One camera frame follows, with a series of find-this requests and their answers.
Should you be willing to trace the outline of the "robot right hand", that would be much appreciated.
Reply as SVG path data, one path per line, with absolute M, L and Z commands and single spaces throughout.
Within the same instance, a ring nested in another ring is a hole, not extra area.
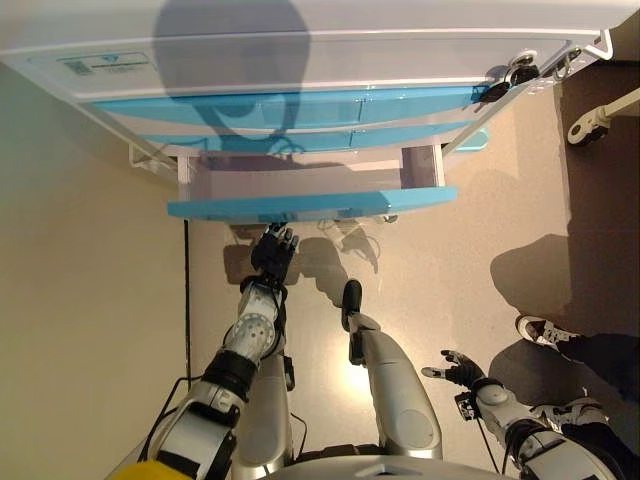
M 427 378 L 445 380 L 471 390 L 473 384 L 485 378 L 483 370 L 466 355 L 454 350 L 442 350 L 440 354 L 450 363 L 448 368 L 423 367 L 421 374 Z

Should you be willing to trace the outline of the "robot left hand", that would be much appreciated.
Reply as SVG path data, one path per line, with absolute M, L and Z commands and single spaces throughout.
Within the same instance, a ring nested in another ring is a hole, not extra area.
M 253 269 L 268 281 L 282 284 L 299 243 L 299 237 L 286 223 L 272 223 L 253 247 Z

